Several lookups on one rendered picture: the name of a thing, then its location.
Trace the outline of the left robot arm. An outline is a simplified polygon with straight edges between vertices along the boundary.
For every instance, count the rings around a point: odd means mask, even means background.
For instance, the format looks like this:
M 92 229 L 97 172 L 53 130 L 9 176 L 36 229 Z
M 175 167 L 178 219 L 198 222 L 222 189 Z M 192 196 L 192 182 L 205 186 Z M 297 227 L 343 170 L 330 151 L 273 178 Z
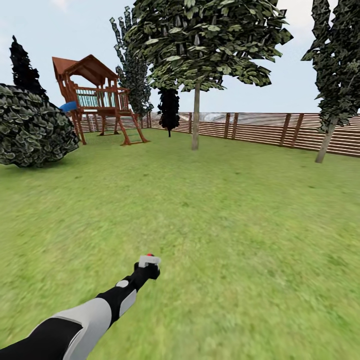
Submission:
M 86 360 L 112 324 L 134 305 L 146 281 L 159 277 L 161 261 L 141 255 L 132 275 L 96 298 L 52 315 L 27 338 L 0 349 L 0 360 Z

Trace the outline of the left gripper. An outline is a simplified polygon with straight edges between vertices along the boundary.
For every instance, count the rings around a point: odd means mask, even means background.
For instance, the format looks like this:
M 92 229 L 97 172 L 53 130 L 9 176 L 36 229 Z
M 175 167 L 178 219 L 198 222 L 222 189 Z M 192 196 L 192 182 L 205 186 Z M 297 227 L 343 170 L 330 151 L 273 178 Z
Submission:
M 146 267 L 139 267 L 139 263 L 137 262 L 134 265 L 134 273 L 140 274 L 145 284 L 148 279 L 156 280 L 159 277 L 160 271 L 158 265 L 149 264 Z

